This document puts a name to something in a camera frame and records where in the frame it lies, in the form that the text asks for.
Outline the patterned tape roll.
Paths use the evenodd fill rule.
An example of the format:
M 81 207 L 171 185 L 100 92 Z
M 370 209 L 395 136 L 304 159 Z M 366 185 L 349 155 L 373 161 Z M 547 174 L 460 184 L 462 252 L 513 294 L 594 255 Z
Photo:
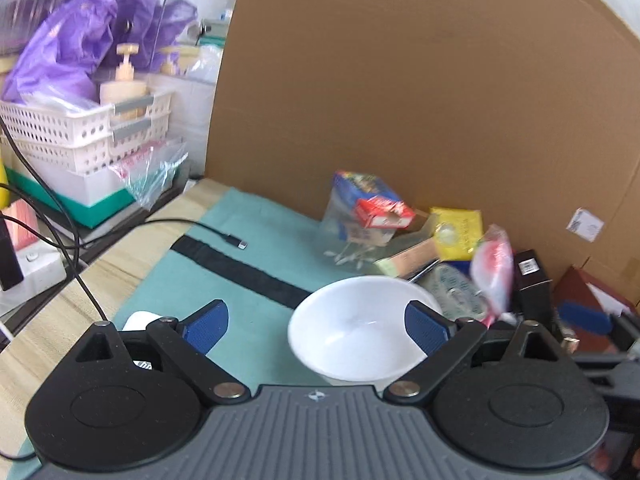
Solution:
M 418 279 L 418 285 L 437 301 L 442 316 L 455 321 L 458 318 L 474 318 L 485 322 L 490 318 L 487 300 L 477 286 L 462 272 L 439 263 Z

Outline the white bowl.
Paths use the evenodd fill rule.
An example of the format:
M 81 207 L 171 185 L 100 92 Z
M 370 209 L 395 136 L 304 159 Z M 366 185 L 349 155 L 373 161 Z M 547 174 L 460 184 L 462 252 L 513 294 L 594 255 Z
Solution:
M 426 358 L 405 329 L 412 300 L 442 310 L 425 289 L 399 278 L 345 278 L 300 303 L 288 323 L 288 344 L 299 362 L 331 385 L 381 391 Z

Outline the pink white plastic bag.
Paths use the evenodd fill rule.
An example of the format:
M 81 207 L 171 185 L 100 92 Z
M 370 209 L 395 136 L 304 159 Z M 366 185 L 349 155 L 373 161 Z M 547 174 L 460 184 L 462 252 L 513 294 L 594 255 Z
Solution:
M 509 309 L 513 267 L 508 234 L 500 226 L 492 224 L 474 252 L 470 275 L 496 318 Z

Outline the dark red storage box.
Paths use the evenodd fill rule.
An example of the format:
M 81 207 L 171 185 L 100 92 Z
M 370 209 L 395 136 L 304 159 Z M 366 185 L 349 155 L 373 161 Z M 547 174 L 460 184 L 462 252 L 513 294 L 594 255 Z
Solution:
M 554 285 L 552 292 L 553 304 L 559 309 L 563 304 L 578 304 L 597 314 L 637 314 L 636 307 L 612 287 L 594 278 L 586 271 L 572 266 Z M 578 351 L 618 353 L 615 344 L 605 334 L 595 334 L 589 330 L 561 318 L 562 323 L 569 327 L 577 336 Z

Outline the black product box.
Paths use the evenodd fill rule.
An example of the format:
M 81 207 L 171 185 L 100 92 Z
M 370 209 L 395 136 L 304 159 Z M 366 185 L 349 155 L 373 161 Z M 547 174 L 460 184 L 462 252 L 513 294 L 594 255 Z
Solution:
M 514 299 L 526 320 L 552 329 L 552 281 L 533 249 L 514 255 Z

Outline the copper long box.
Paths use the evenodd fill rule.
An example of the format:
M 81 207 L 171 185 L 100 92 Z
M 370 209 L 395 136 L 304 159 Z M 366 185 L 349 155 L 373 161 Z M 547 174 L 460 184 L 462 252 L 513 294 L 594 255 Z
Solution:
M 402 252 L 375 261 L 374 267 L 390 278 L 405 278 L 440 258 L 434 238 L 415 244 Z

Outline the white shipping label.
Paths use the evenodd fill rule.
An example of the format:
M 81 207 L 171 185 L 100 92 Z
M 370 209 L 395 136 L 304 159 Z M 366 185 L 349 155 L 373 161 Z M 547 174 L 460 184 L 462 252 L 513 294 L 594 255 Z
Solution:
M 578 208 L 566 227 L 571 232 L 586 242 L 593 243 L 601 233 L 604 221 L 585 208 Z

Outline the yellow packet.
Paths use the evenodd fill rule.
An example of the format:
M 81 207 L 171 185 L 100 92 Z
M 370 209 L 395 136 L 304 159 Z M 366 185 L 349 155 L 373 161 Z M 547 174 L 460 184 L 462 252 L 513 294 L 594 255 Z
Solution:
M 433 207 L 432 237 L 442 261 L 470 261 L 484 234 L 479 210 Z

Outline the teal cloth mat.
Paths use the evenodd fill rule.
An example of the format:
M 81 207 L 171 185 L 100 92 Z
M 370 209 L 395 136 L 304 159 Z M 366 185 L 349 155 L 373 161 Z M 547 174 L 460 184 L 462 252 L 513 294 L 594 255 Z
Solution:
M 322 255 L 318 233 L 316 220 L 230 190 L 164 253 L 112 320 L 122 328 L 136 311 L 185 318 L 221 299 L 230 323 L 209 359 L 251 389 L 321 385 L 288 346 L 288 321 L 312 292 L 364 271 Z

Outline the clear cotton swab jar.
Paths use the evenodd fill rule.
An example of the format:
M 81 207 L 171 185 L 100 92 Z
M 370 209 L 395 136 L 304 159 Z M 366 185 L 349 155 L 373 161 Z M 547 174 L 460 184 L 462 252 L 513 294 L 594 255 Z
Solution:
M 366 229 L 362 226 L 354 213 L 356 201 L 373 196 L 402 200 L 374 174 L 346 170 L 334 174 L 329 203 L 320 222 L 318 246 L 322 255 L 330 258 L 337 266 L 362 269 L 382 254 L 397 231 L 404 230 Z

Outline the red playing card box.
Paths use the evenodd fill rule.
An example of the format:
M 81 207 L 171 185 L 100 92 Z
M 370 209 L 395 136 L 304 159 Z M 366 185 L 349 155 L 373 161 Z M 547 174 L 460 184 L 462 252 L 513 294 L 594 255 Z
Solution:
M 366 229 L 405 229 L 416 215 L 402 200 L 373 196 L 356 201 L 354 213 Z

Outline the clear plastic bag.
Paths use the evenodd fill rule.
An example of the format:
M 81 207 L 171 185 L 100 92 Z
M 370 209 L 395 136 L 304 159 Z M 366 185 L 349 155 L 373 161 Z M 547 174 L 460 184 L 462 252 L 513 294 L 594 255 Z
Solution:
M 151 210 L 188 158 L 180 139 L 150 141 L 108 167 L 143 209 Z

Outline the green white base box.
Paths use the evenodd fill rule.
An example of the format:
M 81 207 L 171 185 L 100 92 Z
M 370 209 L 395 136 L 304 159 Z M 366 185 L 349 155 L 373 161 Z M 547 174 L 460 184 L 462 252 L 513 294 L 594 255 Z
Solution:
M 36 170 L 31 174 L 6 139 L 1 140 L 1 155 L 13 186 L 51 208 L 62 203 L 73 220 L 86 228 L 95 228 L 136 203 L 109 166 L 92 174 L 75 174 L 24 156 Z

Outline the white perforated basket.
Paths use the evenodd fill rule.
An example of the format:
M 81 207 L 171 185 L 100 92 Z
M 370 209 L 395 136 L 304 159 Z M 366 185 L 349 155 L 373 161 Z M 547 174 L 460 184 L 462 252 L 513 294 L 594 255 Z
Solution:
M 3 102 L 1 118 L 23 156 L 92 174 L 168 133 L 170 91 L 78 113 Z

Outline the large cardboard panel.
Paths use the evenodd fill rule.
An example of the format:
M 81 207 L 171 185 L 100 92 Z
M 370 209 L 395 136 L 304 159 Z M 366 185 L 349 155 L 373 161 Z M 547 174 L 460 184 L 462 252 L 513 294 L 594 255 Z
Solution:
M 335 171 L 370 172 L 637 300 L 638 4 L 236 0 L 205 172 L 313 217 Z

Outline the pump bottle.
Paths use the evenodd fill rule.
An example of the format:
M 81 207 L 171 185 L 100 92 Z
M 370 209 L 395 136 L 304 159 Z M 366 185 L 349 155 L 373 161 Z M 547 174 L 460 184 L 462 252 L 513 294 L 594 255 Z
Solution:
M 138 44 L 119 44 L 116 47 L 116 54 L 122 60 L 116 67 L 113 79 L 100 85 L 101 105 L 120 104 L 149 94 L 146 83 L 134 78 L 136 69 L 131 63 L 131 58 L 139 53 L 139 49 Z

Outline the purple plastic bag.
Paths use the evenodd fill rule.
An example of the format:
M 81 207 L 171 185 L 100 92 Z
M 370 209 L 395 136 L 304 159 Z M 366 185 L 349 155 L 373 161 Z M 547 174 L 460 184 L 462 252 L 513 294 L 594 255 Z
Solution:
M 195 22 L 198 9 L 188 0 L 68 0 L 39 25 L 4 81 L 1 99 L 55 88 L 62 96 L 98 97 L 92 77 L 99 67 L 114 68 L 120 44 L 137 44 L 131 64 L 156 72 L 160 50 L 172 46 Z

